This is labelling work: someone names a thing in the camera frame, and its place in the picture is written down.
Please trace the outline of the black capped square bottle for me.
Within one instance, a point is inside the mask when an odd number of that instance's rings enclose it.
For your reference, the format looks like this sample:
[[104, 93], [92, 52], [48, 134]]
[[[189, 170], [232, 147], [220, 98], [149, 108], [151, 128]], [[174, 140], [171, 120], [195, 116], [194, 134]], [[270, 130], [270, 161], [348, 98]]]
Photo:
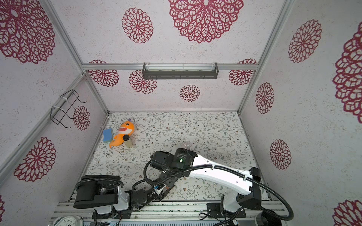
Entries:
[[125, 146], [126, 146], [127, 148], [133, 147], [133, 142], [132, 142], [132, 140], [131, 140], [131, 138], [130, 138], [129, 135], [124, 135], [124, 136], [123, 136], [123, 142], [124, 142], [124, 144], [125, 144]]

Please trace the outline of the white dial gauge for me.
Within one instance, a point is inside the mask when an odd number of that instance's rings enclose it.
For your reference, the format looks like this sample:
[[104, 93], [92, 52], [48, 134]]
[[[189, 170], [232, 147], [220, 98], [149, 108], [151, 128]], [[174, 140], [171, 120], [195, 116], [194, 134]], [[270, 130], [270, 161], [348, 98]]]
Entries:
[[83, 226], [83, 218], [79, 216], [64, 216], [56, 218], [51, 226]]

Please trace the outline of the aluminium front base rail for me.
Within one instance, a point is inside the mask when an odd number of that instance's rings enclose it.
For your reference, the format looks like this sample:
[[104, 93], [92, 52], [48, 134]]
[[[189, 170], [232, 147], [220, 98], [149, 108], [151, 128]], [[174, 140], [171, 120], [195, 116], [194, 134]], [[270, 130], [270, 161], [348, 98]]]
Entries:
[[[56, 207], [49, 225], [53, 225], [55, 220], [62, 217], [73, 216], [83, 221], [85, 226], [94, 223], [92, 218], [94, 209], [75, 209], [73, 207], [75, 195], [72, 196], [71, 202], [60, 202]], [[166, 225], [212, 225], [219, 221], [227, 220], [229, 217], [216, 216], [218, 208], [208, 208], [208, 204], [219, 204], [220, 201], [192, 201], [192, 202], [151, 202], [142, 209], [134, 209], [131, 213], [124, 213], [114, 217], [101, 218], [97, 217], [97, 223], [106, 222], [111, 226], [120, 223], [121, 226], [137, 224], [161, 224]]]

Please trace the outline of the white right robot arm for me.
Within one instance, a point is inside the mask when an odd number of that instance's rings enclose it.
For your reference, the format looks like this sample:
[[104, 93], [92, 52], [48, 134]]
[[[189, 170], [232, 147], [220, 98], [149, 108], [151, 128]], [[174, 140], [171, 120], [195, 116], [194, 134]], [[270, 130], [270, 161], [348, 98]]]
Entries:
[[240, 208], [260, 210], [261, 171], [233, 169], [204, 158], [196, 152], [178, 148], [174, 154], [156, 151], [143, 170], [144, 179], [154, 187], [170, 186], [182, 177], [201, 179], [232, 189], [224, 195], [221, 211], [235, 213]]

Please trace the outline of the blue green sponge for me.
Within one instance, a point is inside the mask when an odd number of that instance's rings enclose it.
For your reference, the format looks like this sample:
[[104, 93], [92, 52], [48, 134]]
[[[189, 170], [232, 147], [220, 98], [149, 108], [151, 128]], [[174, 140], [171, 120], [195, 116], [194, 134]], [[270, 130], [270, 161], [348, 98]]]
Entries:
[[110, 143], [113, 140], [112, 128], [103, 130], [103, 142]]

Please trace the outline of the grey wall shelf rail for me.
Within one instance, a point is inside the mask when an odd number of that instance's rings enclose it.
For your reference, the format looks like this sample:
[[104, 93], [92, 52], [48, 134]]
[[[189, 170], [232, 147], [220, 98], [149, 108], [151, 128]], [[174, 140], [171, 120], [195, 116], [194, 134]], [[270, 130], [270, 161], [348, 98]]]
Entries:
[[150, 65], [144, 63], [141, 74], [145, 80], [216, 80], [219, 68], [217, 63], [205, 66], [192, 64]]

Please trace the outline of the orange shark plush toy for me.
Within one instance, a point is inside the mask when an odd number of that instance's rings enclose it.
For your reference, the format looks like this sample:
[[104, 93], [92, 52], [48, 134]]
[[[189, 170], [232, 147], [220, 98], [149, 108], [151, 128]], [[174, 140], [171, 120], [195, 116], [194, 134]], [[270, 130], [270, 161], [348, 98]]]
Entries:
[[125, 121], [119, 128], [118, 133], [114, 136], [113, 140], [109, 144], [109, 148], [120, 146], [124, 143], [123, 137], [125, 135], [131, 136], [135, 131], [135, 125], [131, 119]]

